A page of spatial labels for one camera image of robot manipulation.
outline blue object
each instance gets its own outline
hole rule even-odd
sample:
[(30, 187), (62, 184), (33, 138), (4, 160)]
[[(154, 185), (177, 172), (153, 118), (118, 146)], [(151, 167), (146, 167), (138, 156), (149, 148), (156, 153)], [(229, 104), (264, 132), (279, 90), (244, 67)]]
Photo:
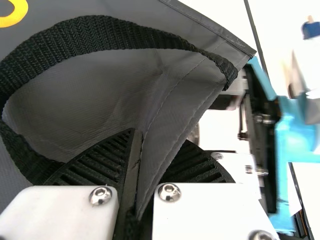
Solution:
[(320, 22), (305, 22), (302, 25), (302, 33), (304, 40), (320, 36)]
[[(257, 57), (248, 64), (252, 66), (268, 100), (275, 100), (277, 95), (267, 75), (259, 65)], [(297, 99), (278, 96), (281, 118), (275, 125), (275, 157), (277, 184), (277, 212), (270, 214), (269, 219), (279, 233), (290, 235), (295, 231), (289, 211), (288, 200), (288, 163), (320, 163), (320, 155), (314, 154), (316, 144), (316, 127), (306, 125), (300, 103)]]

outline black strap loop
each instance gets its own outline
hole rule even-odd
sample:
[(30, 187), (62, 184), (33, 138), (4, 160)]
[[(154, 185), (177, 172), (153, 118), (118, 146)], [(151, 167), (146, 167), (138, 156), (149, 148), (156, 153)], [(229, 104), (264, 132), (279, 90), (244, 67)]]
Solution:
[[(79, 55), (125, 49), (179, 49), (200, 53), (225, 75), (224, 90), (238, 75), (227, 59), (199, 49), (172, 33), (110, 16), (80, 16), (34, 34), (0, 62), (0, 113), (17, 89), (50, 67)], [(62, 166), (32, 150), (24, 137), (2, 120), (0, 134), (12, 160), (31, 183), (43, 184)]]

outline gray fabric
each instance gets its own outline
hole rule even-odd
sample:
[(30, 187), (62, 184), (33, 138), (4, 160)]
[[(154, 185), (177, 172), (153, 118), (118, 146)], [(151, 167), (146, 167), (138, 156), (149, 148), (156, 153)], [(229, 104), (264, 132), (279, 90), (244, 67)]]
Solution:
[(310, 99), (305, 98), (305, 124), (320, 123), (320, 98)]
[[(172, 32), (227, 58), (238, 70), (255, 52), (209, 19), (210, 28), (204, 27), (158, 0), (27, 1), (26, 17), (0, 28), (0, 60), (31, 35), (83, 15), (109, 15)], [(216, 34), (224, 32), (227, 37)], [(225, 83), (214, 63), (198, 53), (101, 51), (68, 59), (24, 85), (10, 98), (2, 118), (37, 152), (62, 162), (126, 128), (142, 131), (141, 217), (162, 174)], [(13, 173), (9, 161), (8, 156), (1, 158), (1, 169)], [(11, 180), (18, 186), (15, 191), (28, 185), (21, 176)], [(9, 191), (3, 182), (0, 190)]]

